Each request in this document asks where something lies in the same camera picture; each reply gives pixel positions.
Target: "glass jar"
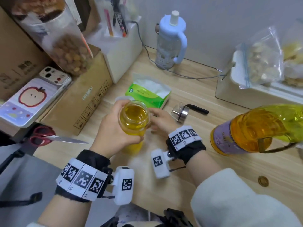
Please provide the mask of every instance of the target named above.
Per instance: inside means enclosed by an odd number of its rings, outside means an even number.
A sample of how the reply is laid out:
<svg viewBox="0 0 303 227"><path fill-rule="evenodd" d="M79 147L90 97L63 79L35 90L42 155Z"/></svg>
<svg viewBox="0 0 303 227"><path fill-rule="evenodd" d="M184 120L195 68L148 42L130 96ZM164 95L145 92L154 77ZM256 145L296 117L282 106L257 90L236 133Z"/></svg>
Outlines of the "glass jar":
<svg viewBox="0 0 303 227"><path fill-rule="evenodd" d="M143 136L150 122L150 114L144 103L138 100L128 102L121 109L119 124L122 130L129 135ZM127 146L123 152L135 155L142 148L143 142Z"/></svg>

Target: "white wall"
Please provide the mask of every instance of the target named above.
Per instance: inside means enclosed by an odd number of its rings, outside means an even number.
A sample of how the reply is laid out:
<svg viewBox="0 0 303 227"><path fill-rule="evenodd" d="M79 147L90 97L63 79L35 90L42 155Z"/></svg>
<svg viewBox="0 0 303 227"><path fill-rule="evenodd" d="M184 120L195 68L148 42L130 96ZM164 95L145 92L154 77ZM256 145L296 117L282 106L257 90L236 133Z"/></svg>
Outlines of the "white wall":
<svg viewBox="0 0 303 227"><path fill-rule="evenodd" d="M143 41L156 48L155 24L178 10L187 23L186 58L223 69L235 46L275 24L283 32L303 17L303 0L136 0L146 23Z"/></svg>

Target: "oil bottle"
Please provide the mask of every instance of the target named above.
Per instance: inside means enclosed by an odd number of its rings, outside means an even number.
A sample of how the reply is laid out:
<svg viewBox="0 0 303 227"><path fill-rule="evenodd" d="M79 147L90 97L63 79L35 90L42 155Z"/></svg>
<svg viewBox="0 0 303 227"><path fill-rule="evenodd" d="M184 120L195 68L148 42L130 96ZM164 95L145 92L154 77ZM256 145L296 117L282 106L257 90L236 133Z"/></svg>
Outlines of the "oil bottle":
<svg viewBox="0 0 303 227"><path fill-rule="evenodd" d="M268 150L272 138L290 144ZM238 115L213 129L210 142L220 154L274 153L303 141L303 106L273 104Z"/></svg>
<svg viewBox="0 0 303 227"><path fill-rule="evenodd" d="M129 135L143 136L150 122L150 114L144 103L138 100L128 102L120 111L119 124ZM143 142L127 146L123 152L135 155L142 148Z"/></svg>

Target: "cardboard box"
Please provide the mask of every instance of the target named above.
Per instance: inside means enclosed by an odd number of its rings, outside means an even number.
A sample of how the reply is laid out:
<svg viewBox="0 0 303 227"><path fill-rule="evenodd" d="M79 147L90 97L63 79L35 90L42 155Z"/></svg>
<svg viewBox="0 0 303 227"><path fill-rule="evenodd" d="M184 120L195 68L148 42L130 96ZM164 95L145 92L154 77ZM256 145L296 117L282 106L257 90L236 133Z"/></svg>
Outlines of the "cardboard box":
<svg viewBox="0 0 303 227"><path fill-rule="evenodd" d="M7 100L51 59L0 7L0 99Z"/></svg>
<svg viewBox="0 0 303 227"><path fill-rule="evenodd" d="M76 78L38 118L37 122L78 135L112 85L100 49L90 45L94 60L89 70Z"/></svg>

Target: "wooden table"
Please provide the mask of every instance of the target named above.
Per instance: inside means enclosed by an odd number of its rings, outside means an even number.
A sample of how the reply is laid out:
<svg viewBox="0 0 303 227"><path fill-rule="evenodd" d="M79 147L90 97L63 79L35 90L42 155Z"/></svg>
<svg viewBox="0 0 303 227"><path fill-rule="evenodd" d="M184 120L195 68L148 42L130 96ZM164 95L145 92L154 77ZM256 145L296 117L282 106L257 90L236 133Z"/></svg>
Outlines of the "wooden table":
<svg viewBox="0 0 303 227"><path fill-rule="evenodd" d="M151 58L154 60L155 50L149 50ZM176 66L175 70L192 77L218 75L217 70L188 60L184 60L181 65ZM232 157L218 154L209 141L211 130L248 109L216 99L214 95L217 78L200 81L180 78L158 69L148 60L144 50L120 81L108 90L103 101L78 136L79 139L90 144L93 143L101 119L109 112L115 98L124 95L132 83L131 73L152 76L172 88L170 99L164 107L168 112L171 112L179 102L194 104L209 110L207 116L190 111L185 121L185 125L191 125L202 137L207 152L222 168L230 167L235 170L254 191L278 199L303 221L303 164L299 152L292 148L275 154L256 153ZM182 210L193 221L190 200L195 192L195 187L186 169L174 171L169 178L165 179L156 179L153 172L150 152L156 148L165 149L166 138L147 131L141 152L135 157L123 153L117 154L111 159L112 168L130 166L135 170L133 203L158 215L162 215L166 208ZM275 141L272 146L278 147L279 145L282 145L282 142ZM35 156L59 168L64 168L70 158L76 157L83 149L89 147L90 145L53 142L38 148ZM181 161L170 162L171 168L182 165ZM258 184L260 175L268 178L268 187L261 187Z"/></svg>

